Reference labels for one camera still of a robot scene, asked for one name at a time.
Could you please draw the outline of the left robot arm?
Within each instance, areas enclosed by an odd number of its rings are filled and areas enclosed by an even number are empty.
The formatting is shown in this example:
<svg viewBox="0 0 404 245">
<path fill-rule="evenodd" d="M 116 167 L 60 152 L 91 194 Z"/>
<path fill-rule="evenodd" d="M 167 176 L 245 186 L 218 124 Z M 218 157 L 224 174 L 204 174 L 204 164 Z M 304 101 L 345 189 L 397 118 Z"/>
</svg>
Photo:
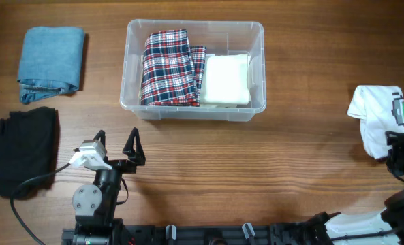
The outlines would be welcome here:
<svg viewBox="0 0 404 245">
<path fill-rule="evenodd" d="M 114 217 L 116 207 L 124 204 L 118 200 L 121 187 L 127 188 L 123 174 L 136 173 L 145 165 L 146 157 L 137 128 L 133 128 L 122 153 L 126 159 L 110 160 L 107 157 L 106 133 L 99 131 L 92 140 L 85 140 L 75 149 L 69 164 L 95 172 L 92 184 L 79 187 L 72 197 L 76 225 L 65 230 L 62 244 L 135 244 L 135 238 L 125 228 L 123 221 Z"/>
</svg>

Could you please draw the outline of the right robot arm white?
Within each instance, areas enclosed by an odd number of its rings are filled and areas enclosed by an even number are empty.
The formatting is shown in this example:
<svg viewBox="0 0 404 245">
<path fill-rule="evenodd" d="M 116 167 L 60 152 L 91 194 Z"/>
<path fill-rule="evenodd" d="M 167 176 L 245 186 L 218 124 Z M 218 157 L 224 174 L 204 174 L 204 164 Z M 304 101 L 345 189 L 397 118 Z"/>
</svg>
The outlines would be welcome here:
<svg viewBox="0 0 404 245">
<path fill-rule="evenodd" d="M 388 171 L 404 182 L 404 133 L 386 131 Z M 321 213 L 298 232 L 299 244 L 404 244 L 404 189 L 387 198 L 380 211 Z"/>
</svg>

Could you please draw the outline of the cream cloth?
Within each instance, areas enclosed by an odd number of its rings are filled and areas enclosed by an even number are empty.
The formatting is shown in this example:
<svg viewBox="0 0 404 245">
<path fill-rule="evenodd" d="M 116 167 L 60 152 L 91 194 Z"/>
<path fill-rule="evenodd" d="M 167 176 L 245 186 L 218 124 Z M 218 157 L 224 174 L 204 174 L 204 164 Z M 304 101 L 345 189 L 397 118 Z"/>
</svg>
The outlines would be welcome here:
<svg viewBox="0 0 404 245">
<path fill-rule="evenodd" d="M 247 81 L 248 54 L 206 56 L 202 78 L 200 105 L 204 107 L 236 107 L 251 101 Z"/>
</svg>

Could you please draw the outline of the white printed t-shirt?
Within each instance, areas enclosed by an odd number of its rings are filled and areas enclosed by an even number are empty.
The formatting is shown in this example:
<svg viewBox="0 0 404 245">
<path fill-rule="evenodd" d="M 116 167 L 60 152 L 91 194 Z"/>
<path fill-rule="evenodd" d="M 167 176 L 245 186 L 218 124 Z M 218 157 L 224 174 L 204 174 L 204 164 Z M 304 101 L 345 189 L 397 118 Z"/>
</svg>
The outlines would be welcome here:
<svg viewBox="0 0 404 245">
<path fill-rule="evenodd" d="M 383 159 L 390 149 L 385 132 L 404 133 L 403 92 L 397 86 L 357 86 L 347 115 L 360 121 L 366 153 L 374 159 Z"/>
</svg>

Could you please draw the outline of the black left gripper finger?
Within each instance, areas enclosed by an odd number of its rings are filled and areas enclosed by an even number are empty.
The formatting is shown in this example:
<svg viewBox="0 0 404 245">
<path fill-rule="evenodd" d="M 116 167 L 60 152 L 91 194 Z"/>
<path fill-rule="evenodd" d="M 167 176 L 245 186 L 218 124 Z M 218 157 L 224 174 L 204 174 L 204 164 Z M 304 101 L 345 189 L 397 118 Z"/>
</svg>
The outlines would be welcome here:
<svg viewBox="0 0 404 245">
<path fill-rule="evenodd" d="M 146 163 L 146 157 L 140 141 L 139 130 L 134 127 L 126 141 L 126 144 L 122 151 L 127 158 L 137 166 L 144 166 Z"/>
<path fill-rule="evenodd" d="M 99 140 L 103 147 L 106 146 L 106 132 L 103 130 L 99 130 L 96 136 L 93 138 L 94 140 Z"/>
</svg>

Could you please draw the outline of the red navy plaid shirt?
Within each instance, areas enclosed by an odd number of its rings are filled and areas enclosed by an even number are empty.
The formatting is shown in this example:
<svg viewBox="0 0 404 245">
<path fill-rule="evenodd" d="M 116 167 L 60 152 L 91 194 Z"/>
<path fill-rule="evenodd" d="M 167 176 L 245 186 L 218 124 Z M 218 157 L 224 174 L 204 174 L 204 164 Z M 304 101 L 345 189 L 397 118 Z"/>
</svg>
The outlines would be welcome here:
<svg viewBox="0 0 404 245">
<path fill-rule="evenodd" d="M 186 29 L 152 33 L 145 41 L 140 104 L 200 105 L 205 46 L 192 46 Z"/>
</svg>

